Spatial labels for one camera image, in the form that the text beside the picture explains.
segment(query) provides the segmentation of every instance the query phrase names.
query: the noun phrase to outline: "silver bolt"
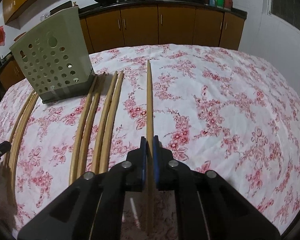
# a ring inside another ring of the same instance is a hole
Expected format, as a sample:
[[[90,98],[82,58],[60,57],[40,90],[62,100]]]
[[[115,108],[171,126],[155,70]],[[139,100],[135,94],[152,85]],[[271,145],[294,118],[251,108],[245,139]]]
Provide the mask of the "silver bolt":
[[[132,166],[132,163],[129,161],[124,161],[123,163],[121,163],[121,166],[124,167],[125,169],[127,169]]]
[[[176,160],[171,160],[168,162],[170,167],[177,167],[179,165],[178,161]]]
[[[94,176],[94,173],[92,171],[88,171],[83,175],[84,179],[92,179],[93,176]]]
[[[215,171],[207,171],[206,174],[210,179],[214,179],[217,176]]]

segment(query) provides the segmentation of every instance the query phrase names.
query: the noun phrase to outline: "tablecloth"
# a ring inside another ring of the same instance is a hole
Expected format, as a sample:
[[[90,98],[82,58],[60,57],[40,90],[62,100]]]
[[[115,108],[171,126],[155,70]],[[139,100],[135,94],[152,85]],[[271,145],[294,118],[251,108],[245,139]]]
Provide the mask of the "tablecloth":
[[[152,66],[154,134],[192,170],[215,170],[283,233],[300,210],[300,97],[265,60],[222,48],[155,45],[90,55],[96,73],[124,71],[109,167],[146,135],[146,62]],[[90,170],[110,75],[91,133]],[[31,91],[27,80],[0,103],[0,142],[7,140]],[[0,217],[17,232],[67,186],[85,96],[42,104],[27,123],[16,172],[17,208],[0,176]],[[127,194],[122,239],[176,239],[173,192],[157,192],[154,235],[143,232],[142,193]]]

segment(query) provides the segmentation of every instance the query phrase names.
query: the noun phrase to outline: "pink floral pattern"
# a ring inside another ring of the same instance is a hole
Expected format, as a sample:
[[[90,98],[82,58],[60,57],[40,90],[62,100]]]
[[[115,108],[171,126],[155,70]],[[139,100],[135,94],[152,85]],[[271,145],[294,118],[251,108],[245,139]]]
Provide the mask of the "pink floral pattern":
[[[154,133],[162,145],[193,170],[217,171],[283,233],[300,210],[300,97],[271,64],[239,51],[174,44],[112,49],[90,59],[95,73],[109,73],[106,83],[114,71],[125,74],[109,168],[139,147],[146,135],[150,59]],[[23,80],[1,101],[0,143],[9,139],[30,92]],[[105,88],[91,131],[87,171],[106,94]],[[0,217],[15,232],[68,186],[85,100],[44,105],[38,99],[18,155],[17,207],[8,206],[0,174]],[[143,194],[129,193],[125,201],[122,239],[177,239],[172,192],[156,193],[153,236],[143,232]]]

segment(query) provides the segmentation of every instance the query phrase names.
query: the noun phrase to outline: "chopstick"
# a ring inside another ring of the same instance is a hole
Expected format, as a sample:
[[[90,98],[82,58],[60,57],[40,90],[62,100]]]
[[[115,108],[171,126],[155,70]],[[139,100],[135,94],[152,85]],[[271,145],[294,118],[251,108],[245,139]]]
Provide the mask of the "chopstick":
[[[91,104],[91,108],[89,111],[88,119],[86,122],[86,126],[84,128],[83,137],[81,141],[80,153],[79,153],[79,162],[78,162],[78,170],[77,170],[77,178],[79,178],[82,174],[84,174],[87,165],[87,156],[88,156],[88,147],[91,136],[91,130],[94,118],[96,116],[96,109],[99,105],[100,95],[103,90],[103,84],[105,82],[106,73],[100,77],[100,82],[97,88],[93,91],[93,101]]]
[[[16,196],[15,196],[15,181],[16,181],[16,169],[17,169],[17,160],[18,153],[20,150],[21,141],[23,138],[23,134],[26,129],[26,125],[28,123],[29,117],[34,109],[35,104],[37,103],[39,95],[37,93],[32,94],[29,104],[27,105],[24,114],[21,117],[20,125],[17,127],[17,132],[15,139],[12,143],[12,148],[10,151],[10,159],[9,159],[9,167],[11,170],[10,174],[10,189],[11,192],[8,194],[8,201],[11,205],[15,205]]]
[[[26,107],[28,106],[29,102],[30,102],[30,99],[32,98],[34,94],[34,90],[32,90],[28,96],[28,98],[26,99],[25,103],[23,104],[23,107],[21,108],[16,120],[15,120],[15,123],[13,125],[13,128],[11,130],[11,134],[10,134],[10,138],[9,138],[9,142],[12,143],[12,140],[13,140],[13,137],[14,137],[14,134],[16,132],[16,129],[17,129],[17,126],[20,122],[20,119],[21,119],[21,116],[23,115]],[[3,159],[3,162],[2,162],[2,176],[5,177],[7,174],[7,169],[8,169],[8,165],[9,165],[9,159],[10,159],[10,151],[7,152],[5,155],[4,155],[4,159]]]
[[[108,171],[108,168],[109,168],[108,162],[109,162],[109,155],[110,155],[110,145],[111,145],[111,140],[112,140],[112,131],[113,131],[113,126],[114,126],[115,114],[118,109],[121,87],[122,87],[122,82],[123,82],[123,76],[124,76],[123,71],[121,71],[118,82],[117,82],[117,86],[115,87],[115,91],[114,91],[113,98],[111,101],[111,106],[109,109],[109,115],[108,115],[108,119],[107,119],[107,123],[106,123],[105,134],[104,134],[103,142],[102,142],[99,173],[106,172],[106,171]]]
[[[96,85],[98,76],[96,75],[92,85],[89,89],[88,95],[86,97],[86,101],[84,103],[83,111],[80,116],[78,129],[75,135],[74,140],[74,147],[72,151],[72,157],[71,157],[71,165],[70,165],[70,174],[69,174],[69,185],[71,185],[77,178],[77,167],[78,167],[78,158],[79,158],[79,151],[81,146],[81,139],[83,134],[84,125],[87,120],[88,111],[90,109],[91,101],[92,101],[92,93],[94,90],[94,87]]]
[[[111,104],[111,101],[112,101],[112,96],[113,96],[113,93],[114,93],[117,78],[118,78],[118,72],[115,71],[114,75],[112,77],[112,80],[111,80],[110,88],[108,90],[108,93],[107,93],[107,96],[106,96],[106,101],[103,105],[102,114],[101,114],[101,117],[100,117],[98,133],[97,133],[96,142],[95,142],[95,145],[94,145],[92,164],[91,164],[91,171],[94,172],[95,174],[98,174],[98,172],[99,172],[100,153],[101,153],[102,141],[103,141],[103,136],[105,134],[106,121],[107,121],[107,118],[108,118],[110,104]]]
[[[146,231],[153,232],[153,212],[154,212],[154,183],[153,183],[153,89],[151,64],[147,62],[147,123],[146,139],[150,154],[147,154],[147,183],[146,183]]]

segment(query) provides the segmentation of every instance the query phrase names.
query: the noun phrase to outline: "black countertop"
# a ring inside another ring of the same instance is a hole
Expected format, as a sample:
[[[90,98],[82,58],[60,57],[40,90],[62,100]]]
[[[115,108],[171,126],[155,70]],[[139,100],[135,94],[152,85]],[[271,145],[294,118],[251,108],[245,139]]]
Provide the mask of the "black countertop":
[[[213,11],[219,11],[219,12],[230,12],[233,15],[236,15],[237,17],[240,17],[242,19],[247,19],[247,12],[232,8],[231,10],[227,9],[221,9],[217,7],[213,7],[210,5],[204,4],[203,0],[115,0],[115,3],[108,4],[108,5],[101,5],[99,3],[95,3],[92,5],[88,5],[86,7],[79,9],[79,17],[84,18],[93,14],[97,14],[98,12],[102,12],[109,9],[115,9],[115,8],[121,8],[125,6],[131,6],[131,5],[148,5],[148,4],[180,4],[180,5],[190,5],[190,6],[197,6],[206,8]]]

